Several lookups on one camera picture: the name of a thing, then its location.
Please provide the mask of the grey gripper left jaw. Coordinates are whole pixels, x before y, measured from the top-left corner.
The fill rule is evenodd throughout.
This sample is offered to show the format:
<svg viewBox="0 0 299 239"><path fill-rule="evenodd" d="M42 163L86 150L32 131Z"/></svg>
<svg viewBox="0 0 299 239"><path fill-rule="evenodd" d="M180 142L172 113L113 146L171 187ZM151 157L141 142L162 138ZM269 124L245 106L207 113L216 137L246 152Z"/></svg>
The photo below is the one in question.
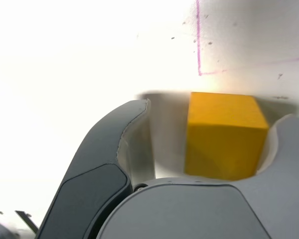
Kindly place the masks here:
<svg viewBox="0 0 299 239"><path fill-rule="evenodd" d="M155 178L150 100L99 120L77 149L39 228L39 239L94 239L133 187Z"/></svg>

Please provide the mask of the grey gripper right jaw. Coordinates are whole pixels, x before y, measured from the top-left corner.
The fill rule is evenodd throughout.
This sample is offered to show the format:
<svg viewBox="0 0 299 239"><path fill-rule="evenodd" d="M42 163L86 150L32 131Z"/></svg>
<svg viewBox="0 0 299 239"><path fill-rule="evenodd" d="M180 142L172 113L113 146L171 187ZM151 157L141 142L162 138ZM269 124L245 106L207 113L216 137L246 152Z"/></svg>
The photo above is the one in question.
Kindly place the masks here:
<svg viewBox="0 0 299 239"><path fill-rule="evenodd" d="M273 129L272 164L239 181L166 178L124 199L100 239L299 239L299 118Z"/></svg>

